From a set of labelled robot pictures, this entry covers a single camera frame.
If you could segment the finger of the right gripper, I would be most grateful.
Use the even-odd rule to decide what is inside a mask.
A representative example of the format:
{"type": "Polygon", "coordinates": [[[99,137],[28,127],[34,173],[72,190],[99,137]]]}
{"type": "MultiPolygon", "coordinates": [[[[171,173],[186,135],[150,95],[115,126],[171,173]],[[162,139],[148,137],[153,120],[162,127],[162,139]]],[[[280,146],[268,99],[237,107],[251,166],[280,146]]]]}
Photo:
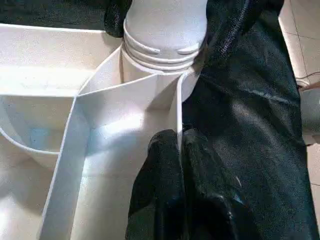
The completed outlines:
{"type": "Polygon", "coordinates": [[[236,48],[244,29],[249,0],[209,0],[207,17],[207,64],[225,63],[236,48]]]}
{"type": "Polygon", "coordinates": [[[130,9],[132,0],[110,0],[104,14],[104,29],[115,38],[124,36],[124,20],[130,9]]]}

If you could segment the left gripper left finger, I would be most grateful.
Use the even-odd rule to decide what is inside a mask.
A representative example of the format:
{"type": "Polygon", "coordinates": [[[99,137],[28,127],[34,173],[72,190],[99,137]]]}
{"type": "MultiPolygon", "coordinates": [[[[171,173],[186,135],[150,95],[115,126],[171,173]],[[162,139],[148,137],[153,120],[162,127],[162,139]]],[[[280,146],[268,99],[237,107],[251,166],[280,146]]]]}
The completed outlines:
{"type": "Polygon", "coordinates": [[[156,133],[133,183],[125,239],[180,240],[185,220],[183,171],[177,135],[156,133]]]}

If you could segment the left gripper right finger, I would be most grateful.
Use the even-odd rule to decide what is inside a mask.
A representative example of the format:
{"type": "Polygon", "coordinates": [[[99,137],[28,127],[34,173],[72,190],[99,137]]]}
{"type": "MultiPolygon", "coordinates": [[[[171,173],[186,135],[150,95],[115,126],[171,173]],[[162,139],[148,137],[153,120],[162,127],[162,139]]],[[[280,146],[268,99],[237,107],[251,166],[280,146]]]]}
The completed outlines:
{"type": "Polygon", "coordinates": [[[261,234],[237,176],[208,139],[189,129],[181,146],[189,239],[259,240],[261,234]]]}

